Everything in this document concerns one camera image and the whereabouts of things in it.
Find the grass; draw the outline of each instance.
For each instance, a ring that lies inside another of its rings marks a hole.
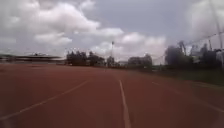
[[[224,86],[224,72],[220,70],[166,70],[156,74]]]

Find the red track surface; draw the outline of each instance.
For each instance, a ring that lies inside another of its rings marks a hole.
[[[129,71],[0,65],[0,119],[0,128],[223,128],[224,90]]]

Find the field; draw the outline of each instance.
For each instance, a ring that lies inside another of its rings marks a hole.
[[[223,128],[224,90],[133,71],[0,65],[0,128]]]

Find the light pole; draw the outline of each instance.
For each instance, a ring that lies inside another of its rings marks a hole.
[[[223,49],[223,40],[222,40],[221,28],[220,28],[220,24],[219,24],[219,20],[218,20],[218,15],[216,13],[216,10],[215,10],[215,7],[214,7],[214,4],[213,4],[212,0],[208,0],[208,1],[209,1],[211,11],[212,11],[212,15],[213,15],[214,20],[215,20],[216,29],[218,31],[218,37],[219,37],[219,41],[220,41],[220,48],[222,50]]]
[[[113,50],[114,50],[114,41],[112,42],[112,47],[111,47],[111,57],[113,57]]]
[[[211,36],[208,36],[208,43],[209,43],[209,48],[212,51]]]

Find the white lane line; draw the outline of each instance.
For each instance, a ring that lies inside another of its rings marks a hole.
[[[26,107],[26,108],[24,108],[24,109],[21,109],[21,110],[18,111],[18,112],[15,112],[15,113],[12,113],[12,114],[9,114],[9,115],[6,115],[6,116],[2,116],[2,117],[0,117],[0,121],[4,121],[4,120],[7,120],[7,119],[9,119],[9,118],[18,116],[18,115],[20,115],[20,114],[23,114],[23,113],[26,112],[26,111],[29,111],[29,110],[31,110],[31,109],[34,109],[34,108],[39,107],[39,106],[41,106],[41,105],[44,105],[44,104],[46,104],[46,103],[48,103],[48,102],[50,102],[50,101],[52,101],[52,100],[58,99],[58,98],[61,97],[61,96],[64,96],[64,95],[66,95],[66,94],[68,94],[68,93],[70,93],[70,92],[72,92],[72,91],[74,91],[74,90],[76,90],[76,89],[79,89],[80,87],[84,86],[87,82],[88,82],[88,81],[85,81],[85,82],[79,84],[78,86],[76,86],[76,87],[74,87],[74,88],[72,88],[72,89],[69,89],[69,90],[67,90],[67,91],[65,91],[65,92],[63,92],[63,93],[61,93],[61,94],[58,94],[58,95],[56,95],[56,96],[54,96],[54,97],[48,98],[48,99],[46,99],[46,100],[44,100],[44,101],[42,101],[42,102],[33,104],[33,105],[31,105],[31,106],[29,106],[29,107]]]
[[[197,104],[201,104],[201,105],[206,106],[206,107],[208,107],[208,108],[211,108],[211,109],[213,109],[213,110],[215,110],[215,111],[224,113],[224,110],[223,110],[223,109],[221,109],[221,108],[219,108],[219,107],[216,107],[216,106],[213,106],[213,105],[211,105],[211,104],[209,104],[209,103],[207,103],[207,102],[205,102],[205,101],[203,101],[203,100],[201,100],[201,99],[199,99],[199,98],[196,98],[196,97],[194,97],[194,98],[190,98],[190,97],[188,97],[188,96],[183,95],[183,93],[181,93],[180,91],[177,91],[177,90],[175,90],[175,89],[170,89],[170,88],[164,87],[163,85],[158,84],[158,83],[155,83],[155,82],[152,82],[152,84],[162,86],[164,89],[166,89],[166,90],[168,90],[168,91],[171,91],[171,92],[173,92],[173,93],[176,93],[176,94],[178,94],[178,95],[181,95],[182,97],[185,97],[186,99],[188,99],[188,100],[190,100],[190,101],[193,101],[193,102],[195,102],[195,103],[197,103]]]
[[[124,125],[125,125],[125,128],[131,128],[131,121],[130,121],[130,117],[129,117],[128,106],[127,106],[127,102],[126,102],[126,98],[125,98],[125,94],[124,94],[124,88],[123,88],[123,84],[122,84],[121,80],[119,80],[119,85],[120,85],[121,97],[122,97],[122,101],[123,101]]]

